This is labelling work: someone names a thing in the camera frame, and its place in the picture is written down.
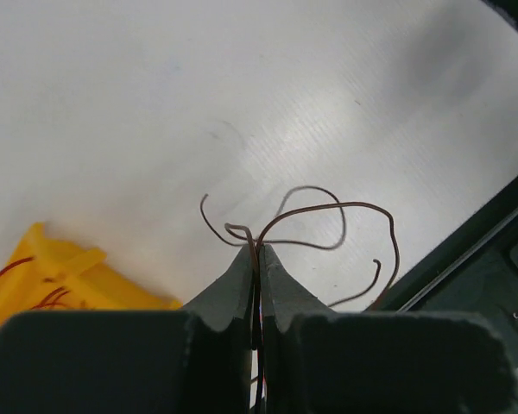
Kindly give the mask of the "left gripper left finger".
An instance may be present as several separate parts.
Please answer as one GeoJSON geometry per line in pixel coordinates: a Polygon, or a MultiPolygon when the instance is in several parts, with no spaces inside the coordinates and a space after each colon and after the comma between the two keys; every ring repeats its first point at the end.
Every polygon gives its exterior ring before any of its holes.
{"type": "Polygon", "coordinates": [[[252,265],[180,310],[31,310],[0,328],[0,413],[246,413],[252,265]]]}

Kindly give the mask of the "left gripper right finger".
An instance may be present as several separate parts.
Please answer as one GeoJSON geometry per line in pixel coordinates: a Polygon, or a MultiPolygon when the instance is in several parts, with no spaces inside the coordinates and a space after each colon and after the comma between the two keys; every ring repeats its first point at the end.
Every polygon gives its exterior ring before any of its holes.
{"type": "Polygon", "coordinates": [[[269,413],[518,413],[501,337],[457,312],[337,313],[259,256],[269,413]]]}

